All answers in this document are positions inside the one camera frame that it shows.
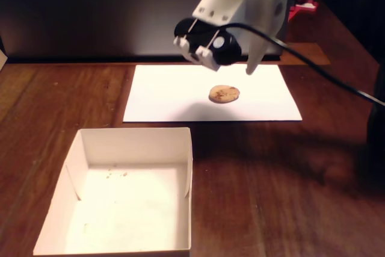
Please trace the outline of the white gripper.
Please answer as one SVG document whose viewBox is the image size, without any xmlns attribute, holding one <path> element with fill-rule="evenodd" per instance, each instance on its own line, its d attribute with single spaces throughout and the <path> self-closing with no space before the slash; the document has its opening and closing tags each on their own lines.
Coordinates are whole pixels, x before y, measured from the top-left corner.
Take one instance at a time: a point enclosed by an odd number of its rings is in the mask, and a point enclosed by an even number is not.
<svg viewBox="0 0 385 257">
<path fill-rule="evenodd" d="M 269 39 L 245 29 L 230 27 L 242 23 L 269 37 L 276 37 L 285 22 L 288 0 L 201 0 L 193 11 L 197 23 L 194 33 L 227 26 L 238 40 L 250 40 L 246 74 L 252 75 L 265 54 L 275 46 Z"/>
</svg>

